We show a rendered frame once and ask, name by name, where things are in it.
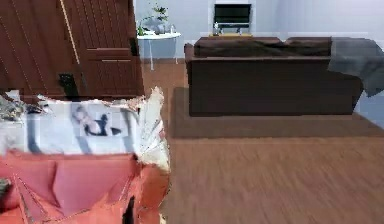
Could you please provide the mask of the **dark brown sofa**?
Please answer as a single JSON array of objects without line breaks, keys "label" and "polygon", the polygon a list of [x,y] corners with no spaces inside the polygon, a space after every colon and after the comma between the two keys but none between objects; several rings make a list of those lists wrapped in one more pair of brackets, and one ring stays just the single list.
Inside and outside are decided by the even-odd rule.
[{"label": "dark brown sofa", "polygon": [[350,115],[362,81],[331,72],[329,37],[202,37],[184,45],[189,114]]}]

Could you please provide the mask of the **white round side table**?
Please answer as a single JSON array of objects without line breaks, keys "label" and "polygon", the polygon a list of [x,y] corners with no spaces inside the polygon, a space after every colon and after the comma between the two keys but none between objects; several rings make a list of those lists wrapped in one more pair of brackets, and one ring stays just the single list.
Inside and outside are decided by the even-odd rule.
[{"label": "white round side table", "polygon": [[154,34],[154,35],[143,35],[143,36],[137,36],[138,40],[146,40],[149,42],[149,53],[150,53],[150,69],[151,71],[154,71],[154,63],[153,63],[153,53],[152,53],[152,42],[154,40],[165,40],[165,39],[176,39],[178,37],[181,37],[182,34],[179,32],[174,33],[164,33],[164,34]]}]

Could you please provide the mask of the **yellow television stand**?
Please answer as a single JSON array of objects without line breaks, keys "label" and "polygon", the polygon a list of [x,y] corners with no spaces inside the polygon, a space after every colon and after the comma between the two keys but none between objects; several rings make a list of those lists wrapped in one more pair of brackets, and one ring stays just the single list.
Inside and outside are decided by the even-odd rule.
[{"label": "yellow television stand", "polygon": [[223,37],[223,38],[248,38],[254,37],[250,33],[218,33],[218,34],[209,34],[208,37]]}]

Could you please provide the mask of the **green house plant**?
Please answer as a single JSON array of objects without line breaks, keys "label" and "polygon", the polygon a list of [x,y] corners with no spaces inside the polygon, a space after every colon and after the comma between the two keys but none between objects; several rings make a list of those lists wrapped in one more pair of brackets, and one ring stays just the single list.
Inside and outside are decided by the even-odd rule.
[{"label": "green house plant", "polygon": [[137,23],[137,35],[165,34],[168,21],[167,7],[160,6],[158,2],[150,3],[149,6],[149,12]]}]

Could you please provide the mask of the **black television set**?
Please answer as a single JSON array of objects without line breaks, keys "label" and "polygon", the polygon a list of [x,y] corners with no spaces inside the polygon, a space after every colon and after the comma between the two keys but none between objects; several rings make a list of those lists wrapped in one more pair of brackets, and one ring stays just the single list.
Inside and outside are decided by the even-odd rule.
[{"label": "black television set", "polygon": [[214,23],[220,27],[248,28],[250,25],[250,4],[215,4]]}]

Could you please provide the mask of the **brown wooden room door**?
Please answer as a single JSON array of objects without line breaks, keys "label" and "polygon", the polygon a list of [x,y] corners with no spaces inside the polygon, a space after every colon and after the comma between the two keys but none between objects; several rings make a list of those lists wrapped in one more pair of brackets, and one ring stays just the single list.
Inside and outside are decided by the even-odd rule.
[{"label": "brown wooden room door", "polygon": [[60,73],[76,83],[69,100],[142,95],[133,0],[0,0],[0,94],[65,99]]}]

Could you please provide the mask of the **grey blanket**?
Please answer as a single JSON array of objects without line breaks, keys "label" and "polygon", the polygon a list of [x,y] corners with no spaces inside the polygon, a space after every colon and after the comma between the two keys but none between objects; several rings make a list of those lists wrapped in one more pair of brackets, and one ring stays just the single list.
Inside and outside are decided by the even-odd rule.
[{"label": "grey blanket", "polygon": [[368,97],[384,91],[384,51],[374,40],[332,37],[328,70],[358,77]]}]

